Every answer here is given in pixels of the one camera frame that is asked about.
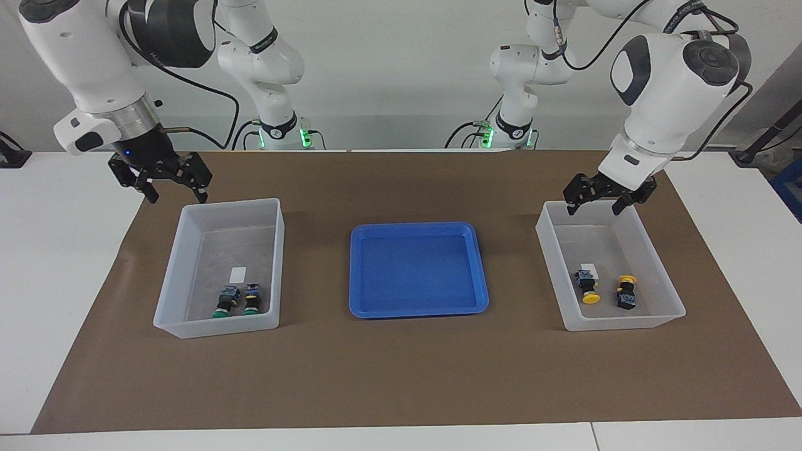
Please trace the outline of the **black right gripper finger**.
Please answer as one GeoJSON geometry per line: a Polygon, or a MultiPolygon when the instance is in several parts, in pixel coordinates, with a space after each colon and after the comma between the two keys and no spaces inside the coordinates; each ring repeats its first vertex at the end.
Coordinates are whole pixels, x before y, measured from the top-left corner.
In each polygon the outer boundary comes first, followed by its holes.
{"type": "Polygon", "coordinates": [[[146,172],[137,174],[125,162],[108,162],[108,166],[121,187],[135,189],[135,191],[143,194],[144,198],[151,204],[158,202],[159,194],[149,181],[146,172]]]}
{"type": "Polygon", "coordinates": [[[198,152],[189,152],[178,159],[178,183],[191,189],[199,204],[205,204],[209,194],[207,189],[212,180],[212,172],[198,152]]]}

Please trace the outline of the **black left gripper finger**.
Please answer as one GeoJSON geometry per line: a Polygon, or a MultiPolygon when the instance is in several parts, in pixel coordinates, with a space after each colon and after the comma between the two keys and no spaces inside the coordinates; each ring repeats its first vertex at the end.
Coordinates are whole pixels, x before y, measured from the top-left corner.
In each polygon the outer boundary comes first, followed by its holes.
{"type": "Polygon", "coordinates": [[[651,194],[656,191],[658,187],[658,183],[654,179],[647,179],[645,180],[642,185],[631,192],[624,192],[621,196],[618,197],[618,200],[614,202],[612,206],[612,212],[615,216],[618,216],[622,213],[627,207],[633,206],[635,204],[642,204],[645,203],[651,194]]]}
{"type": "Polygon", "coordinates": [[[575,176],[563,189],[563,198],[566,203],[566,211],[570,216],[585,203],[594,202],[596,193],[594,191],[595,180],[589,176],[575,176]]]}

